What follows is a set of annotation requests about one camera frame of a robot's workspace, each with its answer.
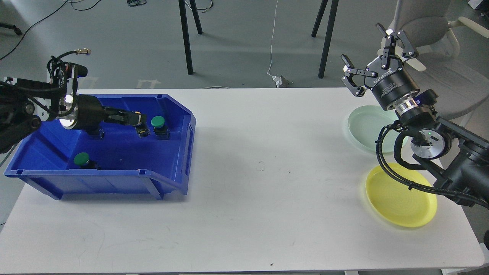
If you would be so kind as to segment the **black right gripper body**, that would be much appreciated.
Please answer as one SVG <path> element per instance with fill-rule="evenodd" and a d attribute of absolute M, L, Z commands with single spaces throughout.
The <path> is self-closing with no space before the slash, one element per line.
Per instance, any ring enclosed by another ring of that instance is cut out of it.
<path fill-rule="evenodd" d="M 365 77 L 364 85 L 369 88 L 384 111 L 393 110 L 395 102 L 405 95 L 416 95 L 420 88 L 403 67 L 400 58 L 392 57 L 389 68 L 382 68 L 381 57 L 367 65 L 367 70 L 377 73 L 377 77 Z"/>

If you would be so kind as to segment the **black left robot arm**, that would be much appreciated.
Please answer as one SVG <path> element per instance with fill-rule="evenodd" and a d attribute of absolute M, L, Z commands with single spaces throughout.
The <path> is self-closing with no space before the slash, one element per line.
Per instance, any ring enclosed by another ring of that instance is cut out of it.
<path fill-rule="evenodd" d="M 40 129 L 42 122 L 53 120 L 65 129 L 83 130 L 99 139 L 104 136 L 103 122 L 132 126 L 141 138 L 149 136 L 146 115 L 103 106 L 97 97 L 78 93 L 78 80 L 87 76 L 87 68 L 62 60 L 72 54 L 89 55 L 91 50 L 52 56 L 47 63 L 49 82 L 14 77 L 1 82 L 1 153 Z"/>

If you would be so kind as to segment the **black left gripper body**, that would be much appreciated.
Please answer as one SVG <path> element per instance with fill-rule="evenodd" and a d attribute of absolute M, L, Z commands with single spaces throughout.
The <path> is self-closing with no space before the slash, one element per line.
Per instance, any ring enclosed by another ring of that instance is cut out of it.
<path fill-rule="evenodd" d="M 75 110 L 60 118 L 61 125 L 68 130 L 94 131 L 105 118 L 105 110 L 96 96 L 78 95 Z"/>

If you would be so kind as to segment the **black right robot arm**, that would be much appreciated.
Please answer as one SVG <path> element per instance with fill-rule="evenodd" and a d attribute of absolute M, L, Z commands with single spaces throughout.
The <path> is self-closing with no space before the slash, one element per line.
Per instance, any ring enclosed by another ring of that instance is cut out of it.
<path fill-rule="evenodd" d="M 488 141 L 438 116 L 437 94 L 428 89 L 420 92 L 407 70 L 404 59 L 413 59 L 418 52 L 403 30 L 388 33 L 377 23 L 384 35 L 382 53 L 363 70 L 355 68 L 347 55 L 342 81 L 354 96 L 363 96 L 370 89 L 385 111 L 394 110 L 398 119 L 384 126 L 376 144 L 381 169 L 392 179 L 430 194 L 442 195 L 457 205 L 488 208 Z M 395 172 L 384 158 L 382 145 L 389 131 L 398 132 L 393 156 L 409 170 L 426 170 L 436 181 L 424 186 Z"/>

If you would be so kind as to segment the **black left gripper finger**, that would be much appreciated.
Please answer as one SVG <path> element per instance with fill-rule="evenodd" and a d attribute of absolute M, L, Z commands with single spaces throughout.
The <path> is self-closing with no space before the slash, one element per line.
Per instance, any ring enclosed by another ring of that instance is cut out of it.
<path fill-rule="evenodd" d="M 108 115 L 103 119 L 103 122 L 125 126 L 138 126 L 139 115 Z"/>
<path fill-rule="evenodd" d="M 104 118 L 108 115 L 136 115 L 136 112 L 126 111 L 120 108 L 103 107 Z"/>

